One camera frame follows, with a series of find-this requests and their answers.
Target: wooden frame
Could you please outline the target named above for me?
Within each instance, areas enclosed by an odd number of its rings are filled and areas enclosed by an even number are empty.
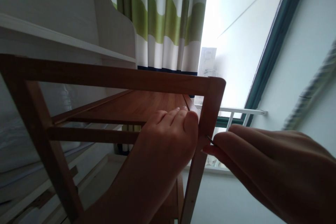
[[[123,118],[118,119],[115,116],[102,120],[94,117],[89,111],[112,103],[120,97],[126,97],[133,92],[131,90],[182,94],[183,96],[178,97],[178,102],[186,104],[189,110],[198,113],[188,95],[204,96],[199,117],[198,145],[192,159],[182,214],[179,218],[180,223],[190,223],[207,158],[200,150],[208,144],[205,136],[212,136],[214,131],[225,88],[223,79],[37,60],[5,54],[0,55],[0,72],[71,222],[84,210],[58,140],[70,141],[77,138],[78,141],[133,144],[138,133],[61,128],[61,125],[74,120],[144,124],[147,119],[145,116],[135,119],[130,115],[119,115]],[[130,90],[51,117],[38,81]]]

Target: green window frame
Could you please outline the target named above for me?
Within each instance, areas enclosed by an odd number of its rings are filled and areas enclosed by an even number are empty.
[[[265,90],[267,81],[272,73],[275,62],[279,56],[285,36],[293,19],[296,8],[300,0],[281,0],[278,12],[273,20],[272,28],[269,32],[267,42],[262,53],[259,67],[254,76],[250,93],[246,100],[245,109],[257,109],[261,96]],[[243,125],[246,114],[241,118],[233,118],[232,124]],[[251,125],[253,115],[247,122],[247,127]],[[217,117],[216,127],[226,128],[228,117]]]

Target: green wavy stripe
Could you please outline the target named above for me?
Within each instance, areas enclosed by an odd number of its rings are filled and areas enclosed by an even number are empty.
[[[182,17],[176,14],[173,0],[166,0],[166,12],[157,12],[155,0],[148,0],[148,11],[142,0],[117,0],[118,11],[127,16],[134,24],[138,35],[148,41],[148,34],[162,44],[164,36],[169,37],[174,45],[179,39],[185,39],[185,46],[190,41],[201,41],[205,4],[196,3],[192,7],[192,15],[188,17],[189,1],[182,2]]]

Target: bamboo shelf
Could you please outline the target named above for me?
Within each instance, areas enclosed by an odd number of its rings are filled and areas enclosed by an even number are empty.
[[[200,150],[212,136],[225,81],[107,66],[0,55],[0,72],[71,222],[84,213],[59,141],[134,144],[138,132],[61,127],[69,121],[144,125],[157,110],[186,106],[199,111],[189,95],[204,96],[198,145],[191,162],[179,223],[190,223],[207,156]],[[38,81],[128,89],[51,117]]]

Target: white railing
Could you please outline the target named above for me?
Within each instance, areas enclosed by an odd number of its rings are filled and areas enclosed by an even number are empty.
[[[195,104],[196,108],[199,110],[202,110],[202,105],[197,105]],[[229,121],[227,123],[227,127],[225,131],[228,131],[232,121],[233,121],[233,117],[235,113],[241,113],[241,114],[245,114],[246,117],[244,119],[243,122],[243,126],[247,125],[247,122],[249,121],[250,115],[262,115],[265,116],[267,115],[267,111],[263,111],[263,110],[252,110],[252,109],[246,109],[246,108],[229,108],[229,107],[220,107],[219,111],[223,111],[223,112],[230,112],[230,117],[229,117]],[[225,175],[229,175],[232,174],[228,168],[226,168],[224,165],[219,165],[219,160],[216,159],[216,164],[215,166],[205,166],[204,168],[204,172],[209,172],[209,173],[220,173],[220,174],[225,174]]]
[[[199,110],[202,110],[202,105],[197,105],[195,104],[196,108]],[[251,110],[251,109],[247,109],[247,108],[228,108],[228,107],[220,107],[219,111],[223,111],[223,112],[231,112],[230,114],[230,118],[229,121],[227,123],[227,127],[226,130],[228,130],[232,124],[232,120],[233,120],[233,116],[235,113],[242,113],[242,114],[246,114],[243,126],[247,125],[247,122],[249,121],[250,115],[267,115],[267,111],[264,110]]]

